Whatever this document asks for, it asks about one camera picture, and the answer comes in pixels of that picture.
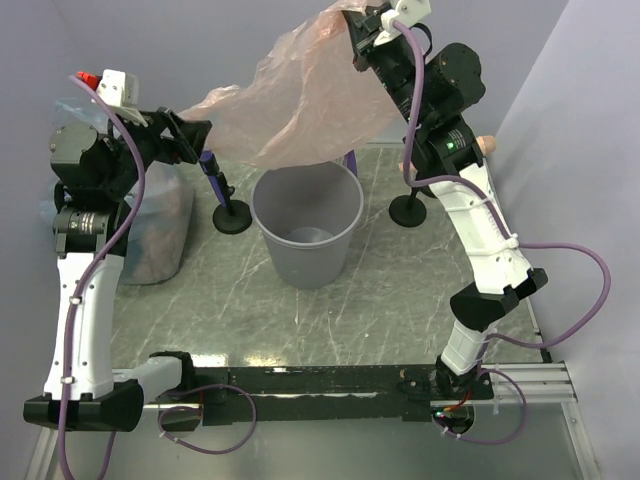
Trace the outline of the pink plastic trash bag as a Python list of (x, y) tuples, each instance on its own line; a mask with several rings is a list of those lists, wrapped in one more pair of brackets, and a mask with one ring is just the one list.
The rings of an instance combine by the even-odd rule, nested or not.
[(343, 14), (366, 1), (337, 1), (280, 36), (247, 87), (211, 90), (181, 112), (208, 120), (206, 145), (223, 161), (273, 170), (336, 160), (399, 119), (371, 70), (357, 71)]

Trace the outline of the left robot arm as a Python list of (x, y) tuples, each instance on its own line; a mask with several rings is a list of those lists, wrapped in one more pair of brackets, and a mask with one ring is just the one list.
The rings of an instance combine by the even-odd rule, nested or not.
[(108, 338), (127, 252), (130, 214), (125, 198), (153, 162), (195, 164), (211, 124), (160, 108), (143, 121), (100, 132), (85, 122), (50, 137), (53, 221), (60, 283), (56, 345), (40, 395), (23, 406), (26, 422), (66, 431), (134, 430), (145, 404), (163, 393), (176, 402), (196, 393), (186, 352), (159, 353), (116, 372)]

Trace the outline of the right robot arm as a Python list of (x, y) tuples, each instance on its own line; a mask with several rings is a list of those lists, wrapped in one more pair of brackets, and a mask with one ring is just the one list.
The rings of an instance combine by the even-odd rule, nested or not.
[(454, 399), (475, 383), (498, 322), (548, 277), (523, 255), (497, 205), (486, 165), (491, 141), (477, 138), (462, 116), (486, 91), (478, 54), (451, 43), (428, 59), (407, 36), (411, 23), (392, 27), (399, 16), (392, 3), (343, 13), (355, 69), (375, 73), (409, 126), (403, 176), (411, 192), (392, 201), (392, 219), (402, 226), (423, 222), (426, 210), (417, 194), (429, 190), (471, 264), (474, 280), (450, 299), (455, 322), (435, 366), (438, 390)]

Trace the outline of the blue bag of pink bags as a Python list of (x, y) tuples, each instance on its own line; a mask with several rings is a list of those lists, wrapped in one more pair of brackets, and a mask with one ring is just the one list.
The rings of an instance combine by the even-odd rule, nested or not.
[[(88, 121), (105, 132), (106, 114), (90, 100), (62, 98), (54, 103), (53, 124), (65, 126)], [(176, 165), (154, 162), (146, 171), (141, 207), (131, 225), (124, 266), (123, 285), (152, 285), (172, 278), (179, 270), (189, 229), (194, 189)], [(40, 218), (53, 226), (56, 209), (55, 180), (40, 202)]]

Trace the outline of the grey plastic trash bin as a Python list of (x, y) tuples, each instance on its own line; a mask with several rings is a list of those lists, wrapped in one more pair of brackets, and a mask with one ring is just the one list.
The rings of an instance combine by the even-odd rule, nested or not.
[(363, 207), (359, 180), (335, 161), (267, 171), (250, 203), (276, 273), (301, 290), (339, 276)]

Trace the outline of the purple microphone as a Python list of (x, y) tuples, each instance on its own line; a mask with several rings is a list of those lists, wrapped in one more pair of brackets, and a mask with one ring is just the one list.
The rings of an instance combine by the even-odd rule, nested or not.
[(208, 178), (219, 203), (223, 208), (228, 208), (234, 188), (228, 184), (214, 153), (210, 150), (204, 150), (200, 156), (199, 164), (204, 175)]

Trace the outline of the purple metronome box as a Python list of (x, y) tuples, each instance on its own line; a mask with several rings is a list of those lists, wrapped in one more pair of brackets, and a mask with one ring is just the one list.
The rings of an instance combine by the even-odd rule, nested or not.
[(357, 158), (354, 150), (350, 150), (343, 157), (344, 166), (354, 175), (358, 176)]

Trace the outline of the beige microphone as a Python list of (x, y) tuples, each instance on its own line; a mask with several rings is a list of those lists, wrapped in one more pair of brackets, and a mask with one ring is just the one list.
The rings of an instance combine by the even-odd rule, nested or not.
[[(494, 136), (478, 136), (476, 138), (476, 144), (478, 145), (483, 158), (491, 155), (497, 148), (496, 138)], [(417, 149), (414, 148), (409, 168), (412, 175), (416, 175), (418, 172), (416, 160)]]

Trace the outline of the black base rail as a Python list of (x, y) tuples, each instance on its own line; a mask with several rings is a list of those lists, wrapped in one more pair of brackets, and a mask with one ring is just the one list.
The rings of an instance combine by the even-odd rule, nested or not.
[(205, 426), (236, 422), (400, 419), (429, 422), (438, 406), (494, 398), (487, 374), (450, 380), (431, 364), (198, 367), (188, 390), (164, 408), (199, 407)]

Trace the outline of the aluminium frame rail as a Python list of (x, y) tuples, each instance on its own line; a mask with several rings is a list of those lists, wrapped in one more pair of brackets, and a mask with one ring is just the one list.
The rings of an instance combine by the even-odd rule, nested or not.
[[(576, 396), (568, 371), (561, 364), (533, 363), (491, 365), (476, 367), (460, 379), (454, 378), (441, 366), (434, 365), (450, 380), (461, 380), (474, 372), (477, 377), (487, 374), (491, 380), (494, 398), (474, 401), (467, 406), (463, 400), (457, 404), (438, 406), (432, 411), (432, 420), (445, 423), (452, 431), (460, 431), (470, 423), (471, 409), (475, 405), (493, 403), (496, 406), (525, 400), (535, 403), (575, 402)], [(117, 370), (110, 392), (93, 398), (83, 394), (70, 402), (67, 408), (69, 432), (131, 432), (147, 412), (156, 412), (163, 422), (171, 411), (181, 421), (202, 421), (199, 407), (173, 406), (164, 408), (156, 400), (163, 394), (185, 391), (195, 380), (192, 359), (182, 352), (160, 353), (132, 370)]]

